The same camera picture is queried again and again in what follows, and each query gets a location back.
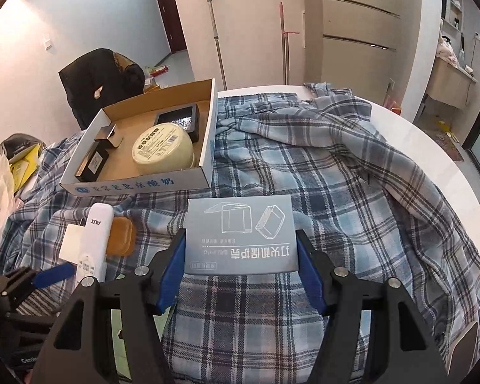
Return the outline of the white power adapter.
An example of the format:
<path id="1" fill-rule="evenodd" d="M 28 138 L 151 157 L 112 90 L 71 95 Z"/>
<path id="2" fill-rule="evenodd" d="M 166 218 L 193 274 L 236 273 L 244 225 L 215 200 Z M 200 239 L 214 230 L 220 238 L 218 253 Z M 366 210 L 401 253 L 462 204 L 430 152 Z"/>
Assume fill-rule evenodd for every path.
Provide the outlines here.
<path id="1" fill-rule="evenodd" d="M 85 226 L 69 224 L 62 240 L 59 259 L 77 265 L 79 262 L 81 240 L 85 232 Z"/>

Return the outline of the white AUX remote control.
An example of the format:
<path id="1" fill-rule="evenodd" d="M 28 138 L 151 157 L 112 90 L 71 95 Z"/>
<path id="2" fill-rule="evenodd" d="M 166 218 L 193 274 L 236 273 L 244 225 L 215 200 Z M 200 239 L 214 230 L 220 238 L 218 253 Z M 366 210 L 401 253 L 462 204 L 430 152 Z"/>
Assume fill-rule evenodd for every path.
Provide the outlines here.
<path id="1" fill-rule="evenodd" d="M 106 248 L 113 217 L 111 205 L 104 203 L 92 205 L 80 238 L 75 285 L 86 276 L 94 276 L 99 282 L 105 281 Z"/>

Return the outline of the tan leather case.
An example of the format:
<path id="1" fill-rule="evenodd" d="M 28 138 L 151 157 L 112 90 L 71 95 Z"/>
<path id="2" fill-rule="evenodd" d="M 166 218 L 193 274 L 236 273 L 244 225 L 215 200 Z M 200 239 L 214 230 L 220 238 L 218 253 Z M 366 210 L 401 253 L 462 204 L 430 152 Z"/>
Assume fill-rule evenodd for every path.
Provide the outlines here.
<path id="1" fill-rule="evenodd" d="M 126 217 L 115 217 L 108 238 L 106 255 L 112 257 L 127 257 L 133 253 L 136 246 L 136 228 Z"/>

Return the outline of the small black box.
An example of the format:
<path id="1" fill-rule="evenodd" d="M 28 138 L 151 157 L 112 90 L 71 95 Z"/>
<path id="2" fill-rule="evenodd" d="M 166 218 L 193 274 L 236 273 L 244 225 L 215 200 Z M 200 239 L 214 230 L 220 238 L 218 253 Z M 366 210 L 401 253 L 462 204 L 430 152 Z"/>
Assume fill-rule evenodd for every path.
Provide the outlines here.
<path id="1" fill-rule="evenodd" d="M 84 159 L 81 161 L 75 173 L 75 178 L 79 182 L 85 183 L 97 181 L 108 158 L 109 154 L 106 148 L 104 148 L 100 142 L 94 141 Z"/>

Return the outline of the round cream candy tin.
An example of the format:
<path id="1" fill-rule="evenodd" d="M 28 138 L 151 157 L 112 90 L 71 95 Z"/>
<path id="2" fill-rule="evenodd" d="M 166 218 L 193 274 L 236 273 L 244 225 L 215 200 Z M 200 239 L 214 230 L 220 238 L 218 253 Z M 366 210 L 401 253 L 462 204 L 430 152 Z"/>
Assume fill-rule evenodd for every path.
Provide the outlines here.
<path id="1" fill-rule="evenodd" d="M 190 136 L 176 124 L 148 128 L 132 146 L 132 160 L 142 175 L 191 168 L 195 159 Z"/>

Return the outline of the grey lighter case box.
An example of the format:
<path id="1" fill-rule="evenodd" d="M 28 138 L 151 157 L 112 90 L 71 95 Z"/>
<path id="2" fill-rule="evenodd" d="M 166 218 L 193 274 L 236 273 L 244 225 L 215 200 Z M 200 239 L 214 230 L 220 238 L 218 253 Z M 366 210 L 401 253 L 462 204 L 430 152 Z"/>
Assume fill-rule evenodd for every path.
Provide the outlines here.
<path id="1" fill-rule="evenodd" d="M 192 198 L 185 229 L 187 274 L 245 276 L 298 270 L 289 195 Z"/>

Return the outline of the black square display case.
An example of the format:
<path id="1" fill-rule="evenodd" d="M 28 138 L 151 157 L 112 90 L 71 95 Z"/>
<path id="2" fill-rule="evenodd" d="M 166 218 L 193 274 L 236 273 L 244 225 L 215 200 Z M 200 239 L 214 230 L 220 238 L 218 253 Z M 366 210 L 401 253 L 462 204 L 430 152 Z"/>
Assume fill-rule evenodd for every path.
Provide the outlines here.
<path id="1" fill-rule="evenodd" d="M 156 115 L 154 124 L 176 124 L 190 136 L 193 143 L 199 140 L 199 111 L 196 103 L 166 109 Z"/>

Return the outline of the green leather pouch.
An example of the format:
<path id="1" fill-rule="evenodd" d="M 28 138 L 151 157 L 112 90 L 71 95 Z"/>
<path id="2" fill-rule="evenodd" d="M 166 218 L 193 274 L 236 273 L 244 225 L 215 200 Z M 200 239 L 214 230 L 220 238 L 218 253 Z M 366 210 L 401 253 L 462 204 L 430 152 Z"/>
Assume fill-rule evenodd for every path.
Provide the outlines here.
<path id="1" fill-rule="evenodd" d="M 126 358 L 133 383 L 174 383 L 147 299 L 150 284 L 150 274 L 118 281 Z"/>

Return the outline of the smartphone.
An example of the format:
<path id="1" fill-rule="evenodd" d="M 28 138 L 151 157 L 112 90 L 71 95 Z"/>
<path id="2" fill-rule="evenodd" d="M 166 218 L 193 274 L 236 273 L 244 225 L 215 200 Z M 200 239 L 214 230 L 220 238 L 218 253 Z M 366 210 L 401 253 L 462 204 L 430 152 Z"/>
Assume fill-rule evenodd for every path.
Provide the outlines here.
<path id="1" fill-rule="evenodd" d="M 452 343 L 446 362 L 447 382 L 459 384 L 468 375 L 473 363 L 478 335 L 478 323 L 473 321 Z"/>

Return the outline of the grey bag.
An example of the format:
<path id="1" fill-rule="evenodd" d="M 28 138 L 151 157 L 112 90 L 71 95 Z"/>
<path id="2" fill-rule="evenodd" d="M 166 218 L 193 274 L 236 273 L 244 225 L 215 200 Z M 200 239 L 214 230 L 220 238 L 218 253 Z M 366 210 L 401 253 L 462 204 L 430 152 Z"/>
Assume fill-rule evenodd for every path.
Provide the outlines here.
<path id="1" fill-rule="evenodd" d="M 35 146 L 44 149 L 46 144 L 30 134 L 14 133 L 1 142 L 0 155 L 5 156 L 9 164 L 13 164 L 22 160 Z"/>

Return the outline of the blue plaid cloth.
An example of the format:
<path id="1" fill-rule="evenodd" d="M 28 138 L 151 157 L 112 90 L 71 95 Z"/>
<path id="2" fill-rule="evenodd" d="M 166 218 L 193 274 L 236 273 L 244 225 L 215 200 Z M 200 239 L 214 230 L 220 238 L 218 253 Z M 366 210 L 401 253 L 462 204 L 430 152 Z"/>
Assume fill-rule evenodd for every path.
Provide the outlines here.
<path id="1" fill-rule="evenodd" d="M 112 258 L 107 275 L 166 248 L 190 198 L 289 195 L 296 228 L 335 264 L 401 279 L 442 356 L 476 323 L 480 358 L 480 254 L 452 206 L 377 133 L 368 103 L 326 84 L 311 90 L 312 100 L 220 100 L 210 188 L 106 197 L 136 226 L 138 246 Z M 326 327 L 296 273 L 185 276 L 163 348 L 178 383 L 301 383 Z"/>

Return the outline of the cardboard tray box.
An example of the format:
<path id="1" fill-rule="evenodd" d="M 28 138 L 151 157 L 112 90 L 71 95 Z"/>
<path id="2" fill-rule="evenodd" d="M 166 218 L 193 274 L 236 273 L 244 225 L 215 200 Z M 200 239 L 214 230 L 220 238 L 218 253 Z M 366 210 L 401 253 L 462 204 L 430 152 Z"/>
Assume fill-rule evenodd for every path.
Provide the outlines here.
<path id="1" fill-rule="evenodd" d="M 60 186 L 80 197 L 207 189 L 217 118 L 214 80 L 113 104 L 83 133 Z"/>

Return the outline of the floor mat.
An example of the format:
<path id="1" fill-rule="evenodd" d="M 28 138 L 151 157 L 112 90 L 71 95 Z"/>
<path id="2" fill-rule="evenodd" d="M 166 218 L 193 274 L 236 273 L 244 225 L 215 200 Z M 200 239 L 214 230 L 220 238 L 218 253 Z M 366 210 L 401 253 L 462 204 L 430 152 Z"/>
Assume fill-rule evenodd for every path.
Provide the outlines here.
<path id="1" fill-rule="evenodd" d="M 456 148 L 452 139 L 446 133 L 433 131 L 429 136 L 441 147 L 452 161 L 462 162 L 464 160 L 460 151 Z"/>

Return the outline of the bathroom vanity cabinet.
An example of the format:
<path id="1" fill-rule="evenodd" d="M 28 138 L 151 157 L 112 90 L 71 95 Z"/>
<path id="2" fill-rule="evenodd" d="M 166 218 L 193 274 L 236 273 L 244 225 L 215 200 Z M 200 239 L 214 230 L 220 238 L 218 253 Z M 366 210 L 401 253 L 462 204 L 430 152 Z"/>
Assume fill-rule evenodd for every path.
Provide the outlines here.
<path id="1" fill-rule="evenodd" d="M 456 68 L 436 57 L 426 89 L 426 95 L 448 106 L 465 109 L 469 91 L 478 81 L 462 68 Z"/>

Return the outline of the beige refrigerator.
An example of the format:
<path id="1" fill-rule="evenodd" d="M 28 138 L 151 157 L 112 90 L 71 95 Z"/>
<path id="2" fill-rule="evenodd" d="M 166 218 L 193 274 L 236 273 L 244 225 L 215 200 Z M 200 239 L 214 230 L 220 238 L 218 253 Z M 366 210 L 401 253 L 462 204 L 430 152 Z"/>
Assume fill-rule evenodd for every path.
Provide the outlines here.
<path id="1" fill-rule="evenodd" d="M 382 104 L 405 88 L 421 0 L 304 0 L 304 79 Z"/>

